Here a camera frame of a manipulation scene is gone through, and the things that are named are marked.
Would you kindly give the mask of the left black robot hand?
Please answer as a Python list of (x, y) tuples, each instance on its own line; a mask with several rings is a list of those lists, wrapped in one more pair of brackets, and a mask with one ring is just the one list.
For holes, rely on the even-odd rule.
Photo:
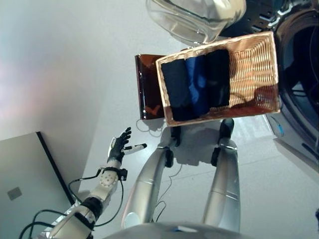
[(131, 138), (131, 127), (126, 128), (118, 137), (113, 137), (108, 150), (107, 163), (118, 161), (122, 163), (123, 157), (133, 154), (147, 147), (146, 143), (127, 146)]

